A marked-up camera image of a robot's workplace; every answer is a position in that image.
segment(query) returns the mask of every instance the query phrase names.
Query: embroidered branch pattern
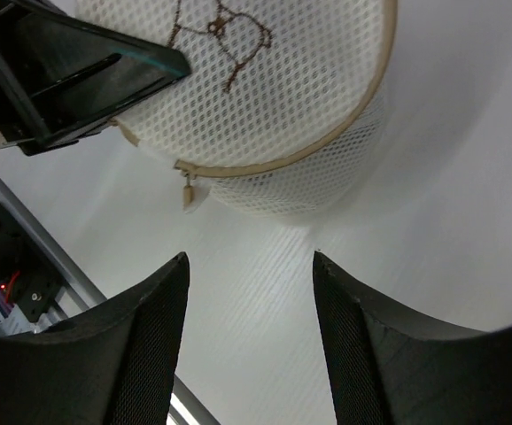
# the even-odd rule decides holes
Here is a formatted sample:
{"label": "embroidered branch pattern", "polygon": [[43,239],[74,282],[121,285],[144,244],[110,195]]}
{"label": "embroidered branch pattern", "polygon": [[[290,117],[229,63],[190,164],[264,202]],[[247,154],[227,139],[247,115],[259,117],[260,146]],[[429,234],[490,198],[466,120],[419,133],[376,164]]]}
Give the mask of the embroidered branch pattern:
{"label": "embroidered branch pattern", "polygon": [[[258,52],[262,49],[269,49],[272,47],[272,32],[270,29],[260,23],[252,15],[245,12],[234,12],[222,3],[222,0],[212,0],[217,5],[217,16],[214,20],[210,21],[206,25],[205,30],[198,30],[182,25],[180,19],[182,16],[182,0],[177,0],[177,8],[175,11],[174,26],[169,37],[168,47],[174,47],[177,43],[177,36],[182,31],[188,31],[194,34],[206,35],[214,37],[223,53],[225,53],[230,60],[235,63],[235,67],[232,70],[229,78],[224,84],[224,91],[230,93],[233,83],[237,79],[238,75],[244,70],[250,62],[256,58]],[[260,31],[259,40],[257,44],[250,50],[250,52],[243,58],[238,58],[230,48],[225,45],[223,38],[227,31],[227,25],[233,22],[235,19],[245,18],[248,19],[258,30]]]}

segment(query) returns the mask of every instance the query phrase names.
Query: white fabric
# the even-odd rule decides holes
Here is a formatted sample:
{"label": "white fabric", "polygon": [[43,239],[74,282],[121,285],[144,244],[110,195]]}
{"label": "white fabric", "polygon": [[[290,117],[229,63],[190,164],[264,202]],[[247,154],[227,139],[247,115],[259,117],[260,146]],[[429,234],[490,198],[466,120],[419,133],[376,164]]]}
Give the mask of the white fabric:
{"label": "white fabric", "polygon": [[[385,0],[78,0],[77,17],[181,50],[193,74],[118,120],[159,158],[249,166],[328,134],[378,66]],[[213,183],[258,216],[314,212],[356,181],[378,140],[383,91],[340,137],[296,164]]]}

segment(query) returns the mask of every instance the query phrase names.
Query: white tabletop surface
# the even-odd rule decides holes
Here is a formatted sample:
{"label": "white tabletop surface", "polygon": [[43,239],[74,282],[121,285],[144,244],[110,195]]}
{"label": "white tabletop surface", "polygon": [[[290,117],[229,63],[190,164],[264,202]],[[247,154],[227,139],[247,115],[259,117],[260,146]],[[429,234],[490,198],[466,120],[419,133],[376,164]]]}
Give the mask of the white tabletop surface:
{"label": "white tabletop surface", "polygon": [[512,2],[402,0],[387,79],[376,168],[298,226],[212,199],[183,214],[182,179],[114,130],[0,151],[0,176],[107,296],[188,252],[177,373],[223,425],[335,423],[314,250],[440,319],[512,323]]}

